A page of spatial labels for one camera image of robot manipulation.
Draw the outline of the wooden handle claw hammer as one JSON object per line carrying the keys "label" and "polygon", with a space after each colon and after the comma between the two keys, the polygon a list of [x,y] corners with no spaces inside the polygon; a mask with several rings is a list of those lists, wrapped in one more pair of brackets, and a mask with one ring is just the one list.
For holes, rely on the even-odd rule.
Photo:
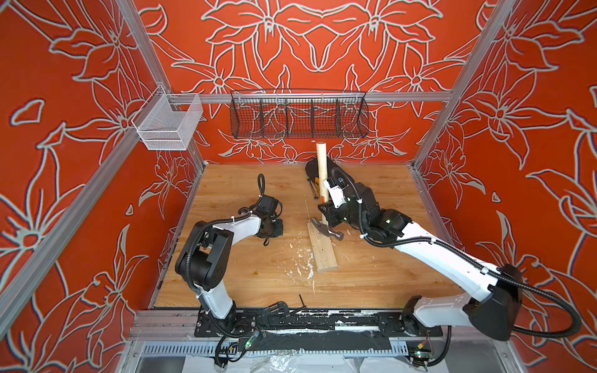
{"label": "wooden handle claw hammer", "polygon": [[[326,175],[326,171],[327,171],[327,168],[326,168],[326,166],[327,166],[326,144],[324,142],[317,142],[316,148],[317,148],[317,161],[319,163],[320,182],[324,183],[324,181],[327,179],[327,175]],[[328,202],[329,194],[328,194],[328,191],[325,188],[324,184],[322,187],[322,194],[323,194],[323,196],[320,197],[320,201],[322,203]],[[313,223],[313,225],[316,227],[316,229],[324,236],[327,236],[329,238],[334,238],[337,241],[342,241],[344,238],[343,233],[336,232],[331,227],[329,227],[327,220],[326,220],[326,215],[324,215],[324,214],[322,214],[321,220],[318,220],[315,218],[311,219],[311,223]]]}

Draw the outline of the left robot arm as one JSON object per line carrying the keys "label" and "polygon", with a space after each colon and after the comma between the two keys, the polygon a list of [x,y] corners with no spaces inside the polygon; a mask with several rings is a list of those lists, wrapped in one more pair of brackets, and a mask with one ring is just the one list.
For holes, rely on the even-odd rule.
{"label": "left robot arm", "polygon": [[223,278],[232,247],[253,236],[269,244],[270,239],[282,236],[283,230],[284,222],[280,217],[254,211],[228,219],[198,222],[177,259],[175,272],[194,292],[208,316],[219,326],[230,328],[236,304]]}

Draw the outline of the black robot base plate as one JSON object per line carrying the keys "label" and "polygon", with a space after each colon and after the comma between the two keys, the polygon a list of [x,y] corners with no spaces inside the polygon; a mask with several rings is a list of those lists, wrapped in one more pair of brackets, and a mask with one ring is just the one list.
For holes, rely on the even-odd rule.
{"label": "black robot base plate", "polygon": [[201,309],[194,328],[195,337],[238,336],[253,328],[272,333],[365,332],[383,337],[442,337],[440,326],[427,328],[402,316],[399,309],[291,308],[278,302],[266,308],[238,308],[218,320]]}

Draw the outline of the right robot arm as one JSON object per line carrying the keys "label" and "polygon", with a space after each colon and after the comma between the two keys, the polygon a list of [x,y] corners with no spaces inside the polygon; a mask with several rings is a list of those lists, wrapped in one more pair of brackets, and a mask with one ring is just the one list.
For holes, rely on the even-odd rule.
{"label": "right robot arm", "polygon": [[[329,223],[347,223],[361,239],[378,248],[412,256],[438,271],[462,290],[443,298],[414,296],[404,308],[404,318],[414,326],[467,326],[494,340],[507,341],[514,333],[560,339],[581,329],[581,317],[563,299],[525,284],[511,264],[500,267],[458,250],[422,228],[407,215],[381,209],[360,184],[325,180],[329,200],[319,206]],[[537,331],[516,326],[523,295],[531,293],[556,304],[571,317],[563,330]]]}

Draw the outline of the light wooden block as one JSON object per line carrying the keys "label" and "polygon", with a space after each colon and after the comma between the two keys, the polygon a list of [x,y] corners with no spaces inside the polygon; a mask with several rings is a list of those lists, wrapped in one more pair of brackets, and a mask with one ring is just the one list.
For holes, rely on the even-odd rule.
{"label": "light wooden block", "polygon": [[321,234],[311,222],[307,224],[307,228],[317,272],[338,270],[339,266],[330,238]]}

